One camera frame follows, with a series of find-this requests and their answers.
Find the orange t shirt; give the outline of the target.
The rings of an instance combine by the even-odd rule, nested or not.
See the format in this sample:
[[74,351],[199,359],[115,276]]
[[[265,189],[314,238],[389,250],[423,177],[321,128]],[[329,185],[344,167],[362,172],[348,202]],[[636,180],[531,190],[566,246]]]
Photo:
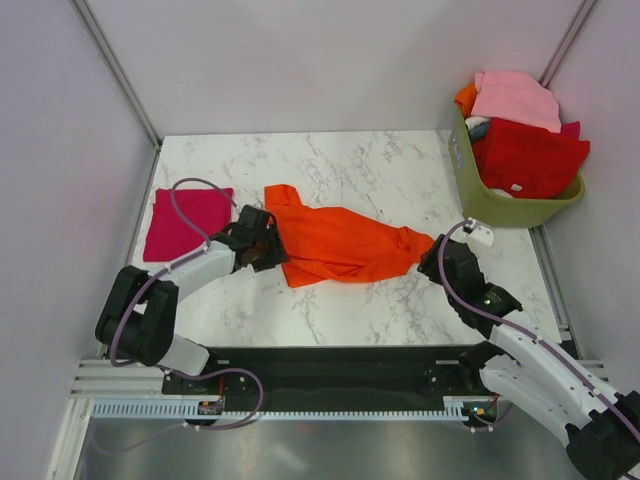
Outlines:
[[308,207],[290,185],[267,186],[264,195],[289,256],[282,270],[291,288],[325,280],[362,284],[400,277],[434,245],[427,234],[344,207]]

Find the magenta t shirt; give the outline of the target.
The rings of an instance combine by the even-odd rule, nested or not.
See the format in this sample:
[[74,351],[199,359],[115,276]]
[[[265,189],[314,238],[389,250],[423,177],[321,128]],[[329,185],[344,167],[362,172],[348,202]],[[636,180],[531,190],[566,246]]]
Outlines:
[[[180,189],[175,194],[182,213],[207,236],[211,236],[230,223],[234,197],[232,188]],[[152,208],[151,224],[147,232],[142,260],[149,263],[176,259],[204,242],[176,212],[169,189],[158,189]]]

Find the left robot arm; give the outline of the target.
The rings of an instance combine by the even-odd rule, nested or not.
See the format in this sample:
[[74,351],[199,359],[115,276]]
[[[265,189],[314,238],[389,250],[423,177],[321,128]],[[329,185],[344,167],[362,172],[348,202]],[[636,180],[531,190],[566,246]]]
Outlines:
[[175,333],[179,304],[241,269],[258,273],[288,260],[276,217],[246,205],[237,221],[156,272],[122,268],[98,319],[96,339],[108,348],[116,368],[162,367],[182,374],[196,392],[211,392],[220,371],[209,363],[207,347]]

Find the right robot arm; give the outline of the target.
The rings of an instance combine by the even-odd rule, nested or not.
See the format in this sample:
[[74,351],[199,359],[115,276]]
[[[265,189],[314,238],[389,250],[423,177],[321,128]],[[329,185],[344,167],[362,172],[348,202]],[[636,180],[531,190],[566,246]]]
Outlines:
[[484,339],[458,368],[465,391],[487,389],[529,415],[584,478],[631,478],[639,465],[638,392],[620,393],[549,341],[513,295],[485,280],[467,244],[439,236],[418,270]]

